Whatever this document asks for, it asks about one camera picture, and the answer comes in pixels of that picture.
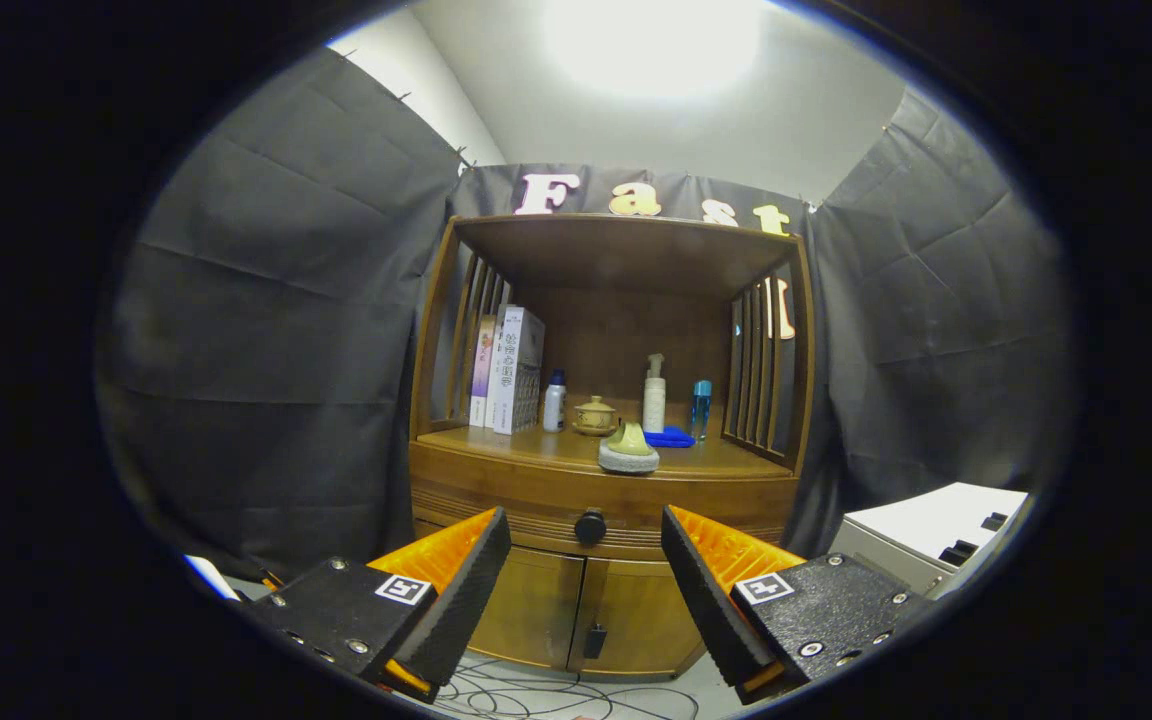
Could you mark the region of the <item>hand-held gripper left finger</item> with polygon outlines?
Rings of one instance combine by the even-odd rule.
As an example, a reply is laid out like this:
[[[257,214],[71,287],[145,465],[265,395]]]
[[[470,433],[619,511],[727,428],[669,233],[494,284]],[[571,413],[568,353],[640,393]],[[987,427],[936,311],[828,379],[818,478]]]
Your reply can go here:
[[[379,559],[326,559],[237,609],[312,664],[430,705],[465,655],[509,551],[506,510],[492,507]]]

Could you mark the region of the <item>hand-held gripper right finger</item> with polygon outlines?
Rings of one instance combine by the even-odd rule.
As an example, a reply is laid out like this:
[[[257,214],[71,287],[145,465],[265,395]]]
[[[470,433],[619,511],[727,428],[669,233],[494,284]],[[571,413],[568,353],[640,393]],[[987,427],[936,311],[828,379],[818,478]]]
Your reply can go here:
[[[858,558],[803,559],[675,505],[664,506],[660,547],[710,660],[742,705],[873,655],[934,605]]]

